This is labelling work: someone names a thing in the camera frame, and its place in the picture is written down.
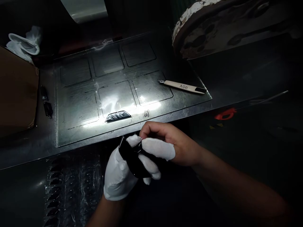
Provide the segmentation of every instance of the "black pen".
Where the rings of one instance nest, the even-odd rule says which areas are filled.
[[[53,114],[53,109],[51,108],[51,104],[48,102],[46,89],[42,85],[40,87],[40,93],[41,93],[42,100],[43,100],[45,115],[48,116],[48,118],[51,118],[51,116]]]

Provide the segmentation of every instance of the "white glove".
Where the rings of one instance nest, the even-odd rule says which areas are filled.
[[[159,139],[146,138],[142,140],[142,148],[147,153],[166,161],[172,160],[176,156],[174,145]]]
[[[126,141],[131,147],[135,147],[141,141],[141,138],[133,135],[128,137]],[[142,154],[139,155],[139,159],[153,179],[159,180],[161,178],[161,173],[153,161]],[[106,166],[103,189],[105,198],[112,201],[124,199],[133,189],[137,181],[138,178],[130,172],[126,161],[123,160],[119,153],[119,147],[117,147],[111,153]],[[143,178],[143,181],[149,185],[151,178]]]

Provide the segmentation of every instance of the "cardboard box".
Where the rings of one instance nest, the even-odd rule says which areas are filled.
[[[0,137],[34,126],[39,69],[0,46]]]

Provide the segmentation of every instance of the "stainless steel table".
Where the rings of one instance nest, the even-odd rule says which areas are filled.
[[[210,92],[212,100],[153,118],[153,121],[171,122],[259,97],[269,90],[283,91],[285,81],[289,80],[288,67],[277,53],[277,46],[272,40],[263,40],[192,60],[191,64]],[[40,83],[47,88],[52,105],[55,99],[54,71],[53,67],[43,67],[40,70]],[[45,116],[39,97],[37,126],[1,140],[0,169],[135,132],[143,124],[144,122],[140,122],[57,148],[54,119]]]
[[[56,77],[57,147],[85,140],[211,99],[159,83],[203,83],[177,59],[170,33],[149,32],[60,59]],[[131,117],[107,121],[127,112]]]

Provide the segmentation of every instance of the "recessed square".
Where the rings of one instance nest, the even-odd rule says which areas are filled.
[[[130,111],[137,107],[129,81],[123,81],[99,89],[103,117],[118,111]]]
[[[129,67],[156,59],[156,55],[147,40],[140,40],[122,46]]]
[[[94,53],[92,56],[92,62],[96,77],[124,69],[124,64],[117,48],[111,48]]]
[[[146,106],[173,97],[170,88],[160,84],[158,79],[165,80],[163,73],[160,71],[133,79],[133,85],[141,106]]]
[[[66,129],[92,123],[99,119],[98,107],[94,91],[79,93],[65,97],[63,124]]]
[[[64,87],[91,79],[88,60],[86,58],[63,64],[60,68],[61,83]]]

